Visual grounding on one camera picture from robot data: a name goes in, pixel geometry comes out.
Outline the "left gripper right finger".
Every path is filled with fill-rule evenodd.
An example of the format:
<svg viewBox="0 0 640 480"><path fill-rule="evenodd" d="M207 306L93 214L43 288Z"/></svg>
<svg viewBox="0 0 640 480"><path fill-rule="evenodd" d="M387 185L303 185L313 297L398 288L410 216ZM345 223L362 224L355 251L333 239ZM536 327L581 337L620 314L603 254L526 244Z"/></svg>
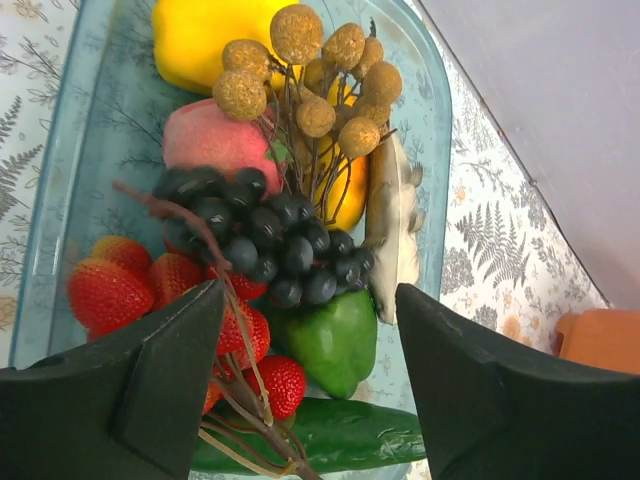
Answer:
<svg viewBox="0 0 640 480"><path fill-rule="evenodd" d="M639 380L562 360L401 284L396 317L435 479L635 479Z"/></svg>

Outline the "brown fake nuts cluster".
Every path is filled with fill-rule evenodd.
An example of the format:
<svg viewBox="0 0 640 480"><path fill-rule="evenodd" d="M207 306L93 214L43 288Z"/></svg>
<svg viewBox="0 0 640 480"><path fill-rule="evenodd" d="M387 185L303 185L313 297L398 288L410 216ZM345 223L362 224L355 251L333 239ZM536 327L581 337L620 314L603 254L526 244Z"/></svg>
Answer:
<svg viewBox="0 0 640 480"><path fill-rule="evenodd" d="M270 24L271 46L236 39L222 51L223 71L215 80L215 102L229 118L256 124L265 137L285 190L311 200L329 227L350 183L354 159L368 157L393 131L392 106L403 90L395 66L385 59L374 22L363 29L345 23L330 35L320 16L305 4L288 5ZM337 103L329 90L339 81ZM332 138L320 153L319 140ZM281 145L284 153L275 152ZM320 157L332 152L321 167ZM348 169L345 190L331 220L327 220L329 192ZM316 190L326 179L321 199Z"/></svg>

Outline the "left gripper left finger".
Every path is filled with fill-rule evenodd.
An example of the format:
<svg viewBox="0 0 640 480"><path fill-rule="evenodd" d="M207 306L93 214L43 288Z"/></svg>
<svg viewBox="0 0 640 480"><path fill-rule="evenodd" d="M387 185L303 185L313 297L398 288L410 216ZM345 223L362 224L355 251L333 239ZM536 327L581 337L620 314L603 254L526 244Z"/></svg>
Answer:
<svg viewBox="0 0 640 480"><path fill-rule="evenodd" d="M187 478L224 308L208 281L92 343L2 369L2 478Z"/></svg>

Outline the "dark fake blueberries bunch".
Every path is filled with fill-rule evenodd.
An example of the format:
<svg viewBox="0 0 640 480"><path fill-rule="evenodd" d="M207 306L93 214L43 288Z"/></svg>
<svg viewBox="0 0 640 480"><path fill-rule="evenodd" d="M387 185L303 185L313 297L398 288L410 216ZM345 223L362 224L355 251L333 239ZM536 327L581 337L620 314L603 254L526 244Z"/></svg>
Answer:
<svg viewBox="0 0 640 480"><path fill-rule="evenodd" d="M239 297L265 296L279 309L371 299L371 250L348 231L326 226L306 197L268 194L256 167L231 176L209 166L170 167L148 192L119 181L113 186L162 220L169 252L225 275Z"/></svg>

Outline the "green fake cucumber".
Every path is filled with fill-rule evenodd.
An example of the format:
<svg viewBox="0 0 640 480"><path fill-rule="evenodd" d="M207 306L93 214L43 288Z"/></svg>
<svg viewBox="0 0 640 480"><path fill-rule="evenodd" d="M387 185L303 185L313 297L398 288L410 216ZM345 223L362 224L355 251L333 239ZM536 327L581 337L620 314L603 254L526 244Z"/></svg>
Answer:
<svg viewBox="0 0 640 480"><path fill-rule="evenodd" d="M213 407L234 427L248 423L226 401ZM408 464L426 458L419 419L404 410L381 407L356 400L306 397L290 426L318 474L384 471L383 467ZM272 462L281 459L258 435L238 431L237 435ZM191 469L197 472L255 476L203 440L197 441Z"/></svg>

